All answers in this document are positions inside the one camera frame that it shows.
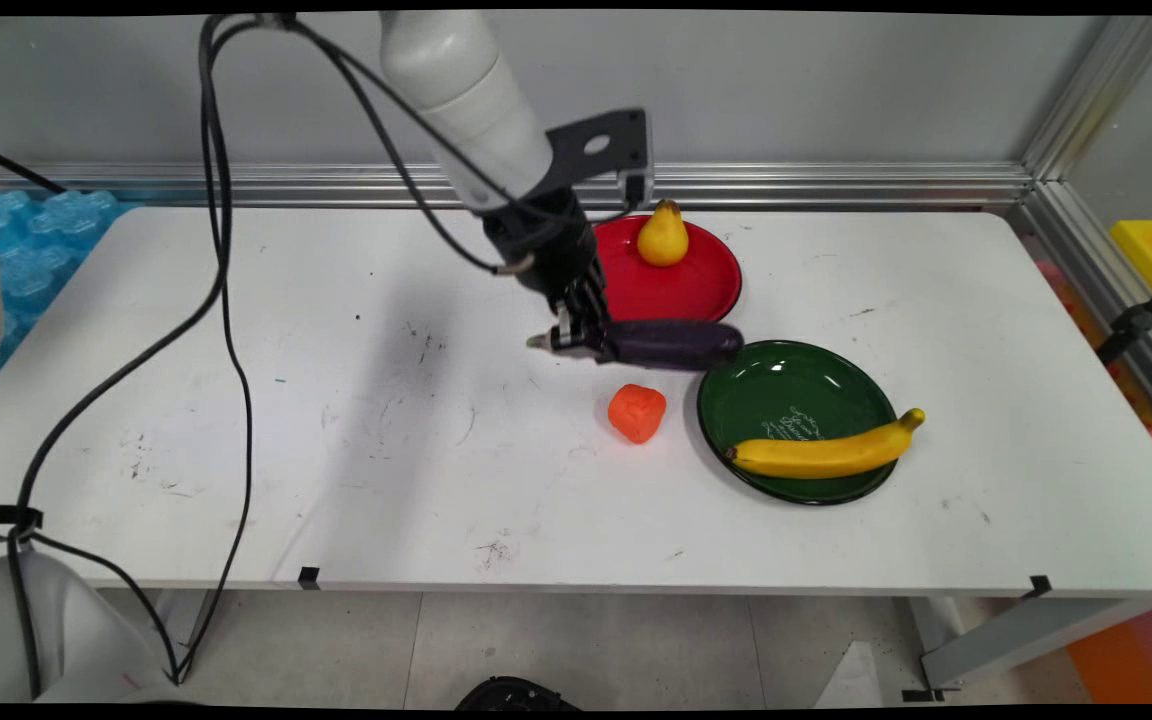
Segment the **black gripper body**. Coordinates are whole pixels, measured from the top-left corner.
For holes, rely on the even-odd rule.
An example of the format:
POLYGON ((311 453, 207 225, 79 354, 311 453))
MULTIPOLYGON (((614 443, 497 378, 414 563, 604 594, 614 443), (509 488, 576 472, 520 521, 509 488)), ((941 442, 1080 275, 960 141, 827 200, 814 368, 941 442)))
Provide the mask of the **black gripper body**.
POLYGON ((517 274, 518 282, 538 291, 553 313, 559 305, 570 313, 604 313, 605 274, 598 242, 576 194, 559 188, 530 197, 529 204, 559 220, 518 209, 490 211, 483 217, 488 241, 509 265, 532 259, 530 268, 517 274))

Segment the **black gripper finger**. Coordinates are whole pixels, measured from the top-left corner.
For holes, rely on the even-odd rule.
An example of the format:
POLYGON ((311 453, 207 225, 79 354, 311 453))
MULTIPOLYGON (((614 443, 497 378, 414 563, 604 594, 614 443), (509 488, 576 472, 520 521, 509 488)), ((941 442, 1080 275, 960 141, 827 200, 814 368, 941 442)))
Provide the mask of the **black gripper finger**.
POLYGON ((548 331, 548 351, 554 355, 575 355, 579 350, 579 324, 573 325, 573 314, 562 300, 558 300, 554 314, 556 324, 548 331))
POLYGON ((605 301, 605 288, 599 281, 579 281, 581 341, 591 351, 602 351, 605 324, 611 323, 611 313, 605 301))

